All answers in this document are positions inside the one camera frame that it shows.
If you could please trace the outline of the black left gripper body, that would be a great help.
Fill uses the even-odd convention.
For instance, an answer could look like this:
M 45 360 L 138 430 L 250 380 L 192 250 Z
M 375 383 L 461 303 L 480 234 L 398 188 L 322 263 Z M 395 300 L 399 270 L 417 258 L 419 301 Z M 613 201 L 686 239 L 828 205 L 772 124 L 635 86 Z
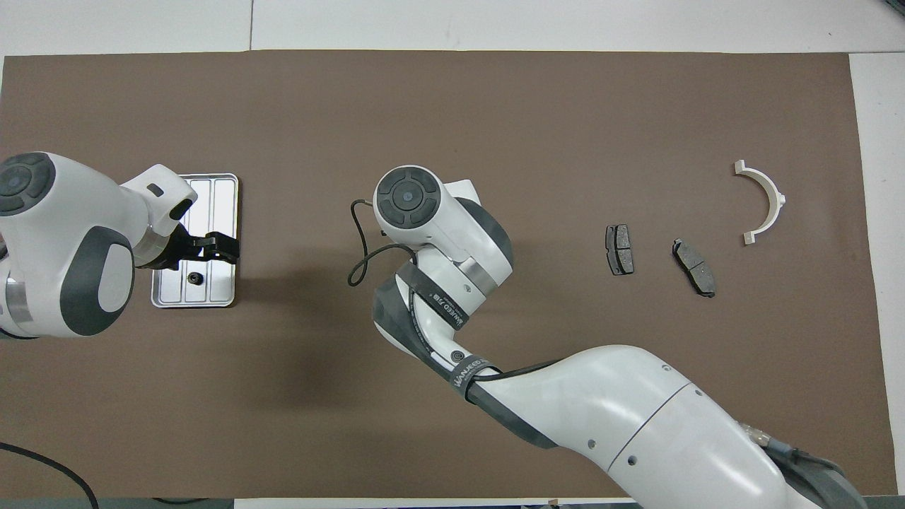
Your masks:
M 175 226 L 163 251 L 152 260 L 152 269 L 177 270 L 179 263 L 184 260 L 200 262 L 211 260 L 211 255 L 206 254 L 204 249 L 207 245 L 216 244 L 213 234 L 214 232 L 209 232 L 205 236 L 193 236 L 183 225 Z

